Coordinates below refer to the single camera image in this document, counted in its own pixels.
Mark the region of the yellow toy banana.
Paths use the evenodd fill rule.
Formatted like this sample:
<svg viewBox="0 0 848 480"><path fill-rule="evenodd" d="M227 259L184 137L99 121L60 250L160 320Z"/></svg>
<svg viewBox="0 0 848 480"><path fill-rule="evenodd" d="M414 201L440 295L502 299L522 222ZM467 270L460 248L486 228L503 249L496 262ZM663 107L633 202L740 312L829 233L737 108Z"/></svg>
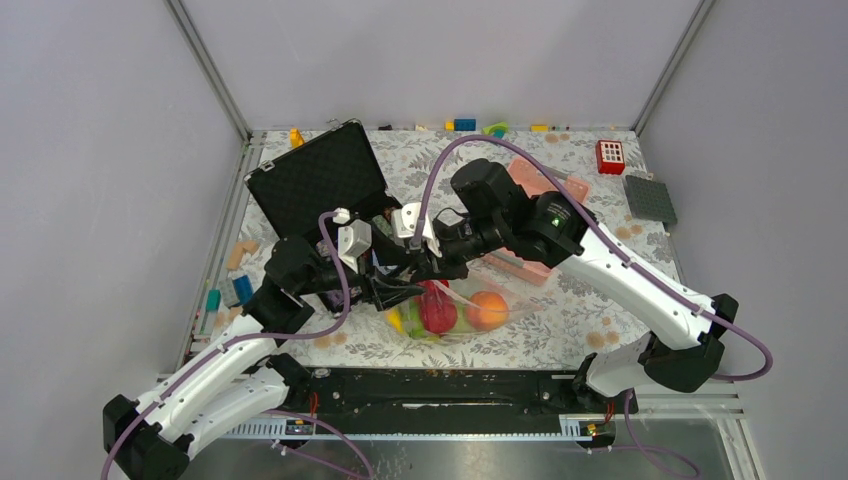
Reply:
<svg viewBox="0 0 848 480"><path fill-rule="evenodd" d="M391 309L386 313L387 322L400 334L405 334L403 316L397 309Z"/></svg>

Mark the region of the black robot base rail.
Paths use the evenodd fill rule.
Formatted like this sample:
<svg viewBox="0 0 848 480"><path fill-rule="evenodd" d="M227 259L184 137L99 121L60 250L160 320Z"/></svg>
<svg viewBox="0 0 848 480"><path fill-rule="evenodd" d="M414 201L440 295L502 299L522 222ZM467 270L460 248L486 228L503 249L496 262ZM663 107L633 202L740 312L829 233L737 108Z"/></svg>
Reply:
<svg viewBox="0 0 848 480"><path fill-rule="evenodd" d="M554 434L563 416L635 413L634 398L611 399L572 384L574 372L332 368L320 373L289 354L266 357L293 391L282 408L317 417L345 434Z"/></svg>

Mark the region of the yellow toy brick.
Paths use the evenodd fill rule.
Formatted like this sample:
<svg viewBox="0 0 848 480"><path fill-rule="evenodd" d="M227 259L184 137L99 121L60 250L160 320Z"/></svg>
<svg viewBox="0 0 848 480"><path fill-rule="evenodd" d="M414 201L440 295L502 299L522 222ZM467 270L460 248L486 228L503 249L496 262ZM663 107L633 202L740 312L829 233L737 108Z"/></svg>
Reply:
<svg viewBox="0 0 848 480"><path fill-rule="evenodd" d="M299 148L306 143L301 131L297 128L292 128L289 131L289 141L291 149Z"/></svg>

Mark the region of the clear zip top bag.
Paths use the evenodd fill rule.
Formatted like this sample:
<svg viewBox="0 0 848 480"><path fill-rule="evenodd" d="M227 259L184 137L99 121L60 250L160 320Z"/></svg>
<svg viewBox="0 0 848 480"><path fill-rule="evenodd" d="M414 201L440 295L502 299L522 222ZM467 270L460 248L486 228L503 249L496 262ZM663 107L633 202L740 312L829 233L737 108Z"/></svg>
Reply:
<svg viewBox="0 0 848 480"><path fill-rule="evenodd" d="M413 340L430 341L434 343L456 343L466 338L493 332L511 323L523 320L541 310L541 307L530 299L480 276L472 275L466 279L441 281L446 281L448 283L448 287L445 287L445 290L453 298L454 304L457 307L457 324L452 330L445 334L433 334L429 332L430 335L427 338ZM510 318L503 326L491 331L477 331L469 324L465 315L465 307L469 304L470 297L479 291L494 291L505 298L510 308ZM391 309L397 309L401 315L403 315L406 310L406 306L409 304L415 304L420 308L421 296L422 295L409 299ZM388 325L394 332L398 333L389 323ZM400 335L410 338L406 333Z"/></svg>

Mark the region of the green teal toy block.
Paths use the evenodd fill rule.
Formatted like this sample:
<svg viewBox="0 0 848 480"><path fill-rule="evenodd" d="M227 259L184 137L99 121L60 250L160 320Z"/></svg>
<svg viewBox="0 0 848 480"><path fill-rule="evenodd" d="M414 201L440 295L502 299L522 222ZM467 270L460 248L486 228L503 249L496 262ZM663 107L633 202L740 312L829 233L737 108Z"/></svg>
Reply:
<svg viewBox="0 0 848 480"><path fill-rule="evenodd" d="M481 132L484 135L502 139L510 130L509 124L506 122L498 122L482 128Z"/></svg>

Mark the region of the red toy apple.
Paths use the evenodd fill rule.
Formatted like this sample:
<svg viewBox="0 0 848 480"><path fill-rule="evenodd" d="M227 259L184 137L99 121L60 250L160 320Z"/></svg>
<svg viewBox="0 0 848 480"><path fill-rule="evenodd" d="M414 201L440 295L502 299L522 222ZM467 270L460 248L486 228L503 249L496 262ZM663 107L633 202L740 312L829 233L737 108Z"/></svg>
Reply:
<svg viewBox="0 0 848 480"><path fill-rule="evenodd" d="M423 327L430 333L445 334L457 324L458 310L453 302L423 302L419 310Z"/></svg>

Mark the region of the grey building baseplate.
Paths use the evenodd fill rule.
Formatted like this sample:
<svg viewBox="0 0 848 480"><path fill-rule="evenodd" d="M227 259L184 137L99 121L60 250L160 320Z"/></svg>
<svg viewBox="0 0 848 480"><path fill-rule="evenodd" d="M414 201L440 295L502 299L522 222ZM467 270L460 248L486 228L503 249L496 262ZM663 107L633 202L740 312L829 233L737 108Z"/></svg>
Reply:
<svg viewBox="0 0 848 480"><path fill-rule="evenodd" d="M661 222L666 226L677 224L678 218L664 183L627 175L624 177L624 191L633 217Z"/></svg>

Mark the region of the red toy pepper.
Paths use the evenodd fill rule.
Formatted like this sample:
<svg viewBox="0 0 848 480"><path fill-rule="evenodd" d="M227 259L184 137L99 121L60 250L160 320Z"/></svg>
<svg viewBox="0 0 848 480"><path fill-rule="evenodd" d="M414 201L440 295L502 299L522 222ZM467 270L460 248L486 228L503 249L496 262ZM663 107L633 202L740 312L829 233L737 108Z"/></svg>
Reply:
<svg viewBox="0 0 848 480"><path fill-rule="evenodd" d="M422 307L443 309L446 306L454 305L453 298L445 290L445 287L448 287L446 281L426 280L420 282L419 286L424 288L424 293L420 299Z"/></svg>

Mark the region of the orange toy peach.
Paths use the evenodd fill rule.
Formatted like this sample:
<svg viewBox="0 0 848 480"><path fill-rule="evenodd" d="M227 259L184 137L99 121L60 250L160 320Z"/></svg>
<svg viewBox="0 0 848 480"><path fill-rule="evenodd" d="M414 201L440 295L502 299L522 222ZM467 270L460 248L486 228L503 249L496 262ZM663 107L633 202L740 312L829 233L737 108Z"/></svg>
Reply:
<svg viewBox="0 0 848 480"><path fill-rule="evenodd" d="M503 326L510 318L505 298L494 291L474 293L465 307L469 324L477 331L491 331Z"/></svg>

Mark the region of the red toy window block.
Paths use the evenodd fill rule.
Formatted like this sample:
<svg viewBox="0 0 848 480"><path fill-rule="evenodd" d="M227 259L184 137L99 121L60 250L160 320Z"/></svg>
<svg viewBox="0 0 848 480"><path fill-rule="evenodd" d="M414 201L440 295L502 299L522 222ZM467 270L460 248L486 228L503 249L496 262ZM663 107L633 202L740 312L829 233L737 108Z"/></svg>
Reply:
<svg viewBox="0 0 848 480"><path fill-rule="evenodd" d="M599 174L621 175L625 168L623 144L616 140L599 140L595 146Z"/></svg>

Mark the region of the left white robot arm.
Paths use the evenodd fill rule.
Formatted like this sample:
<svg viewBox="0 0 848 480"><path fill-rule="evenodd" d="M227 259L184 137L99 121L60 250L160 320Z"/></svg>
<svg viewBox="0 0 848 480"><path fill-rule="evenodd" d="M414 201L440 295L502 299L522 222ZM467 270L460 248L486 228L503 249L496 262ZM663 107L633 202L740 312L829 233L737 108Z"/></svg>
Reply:
<svg viewBox="0 0 848 480"><path fill-rule="evenodd" d="M311 387L278 348L341 329L355 289L379 310L421 294L429 267L421 251L389 240L360 246L345 231L337 240L278 240L261 286L215 340L148 392L104 406L101 478L118 467L129 479L177 479L243 421L278 406L301 409Z"/></svg>

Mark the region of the green bumpy toy fruit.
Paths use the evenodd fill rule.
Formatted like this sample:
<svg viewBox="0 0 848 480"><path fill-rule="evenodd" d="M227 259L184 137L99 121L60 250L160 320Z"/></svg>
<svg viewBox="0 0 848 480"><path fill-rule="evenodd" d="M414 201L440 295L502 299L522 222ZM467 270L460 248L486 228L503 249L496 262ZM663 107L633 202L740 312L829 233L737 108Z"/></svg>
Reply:
<svg viewBox="0 0 848 480"><path fill-rule="evenodd" d="M404 332L412 339L423 339L430 335L421 320L419 307L415 304L406 306L402 315L402 327Z"/></svg>

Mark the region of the blue toy brick left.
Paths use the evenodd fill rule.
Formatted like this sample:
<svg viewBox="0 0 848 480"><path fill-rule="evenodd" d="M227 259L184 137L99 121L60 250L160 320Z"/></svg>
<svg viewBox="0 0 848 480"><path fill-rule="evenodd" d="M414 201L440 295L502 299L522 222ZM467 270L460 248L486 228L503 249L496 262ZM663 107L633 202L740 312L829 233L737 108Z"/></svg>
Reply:
<svg viewBox="0 0 848 480"><path fill-rule="evenodd" d="M248 275L234 278L232 285L240 304L247 303L254 295L254 288Z"/></svg>

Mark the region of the blue toy brick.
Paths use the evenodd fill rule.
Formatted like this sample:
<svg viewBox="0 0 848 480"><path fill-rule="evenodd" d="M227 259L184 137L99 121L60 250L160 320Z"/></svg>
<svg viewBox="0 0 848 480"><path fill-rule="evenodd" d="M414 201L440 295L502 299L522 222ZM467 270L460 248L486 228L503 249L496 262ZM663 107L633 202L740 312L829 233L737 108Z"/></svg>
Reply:
<svg viewBox="0 0 848 480"><path fill-rule="evenodd" d="M455 118L452 121L454 131L472 132L477 130L477 122L474 118Z"/></svg>
<svg viewBox="0 0 848 480"><path fill-rule="evenodd" d="M254 288L248 275L234 278L232 285L240 304L247 303L254 295Z"/></svg>

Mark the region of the tan toy piece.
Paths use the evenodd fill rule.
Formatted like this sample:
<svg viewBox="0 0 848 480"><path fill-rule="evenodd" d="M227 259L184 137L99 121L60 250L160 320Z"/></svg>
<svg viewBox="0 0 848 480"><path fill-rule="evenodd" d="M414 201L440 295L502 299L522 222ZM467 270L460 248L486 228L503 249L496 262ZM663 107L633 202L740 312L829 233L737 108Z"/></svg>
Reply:
<svg viewBox="0 0 848 480"><path fill-rule="evenodd" d="M225 267L228 271L236 271L240 268L246 255L254 255L259 250L259 243L254 240L236 242L231 249Z"/></svg>

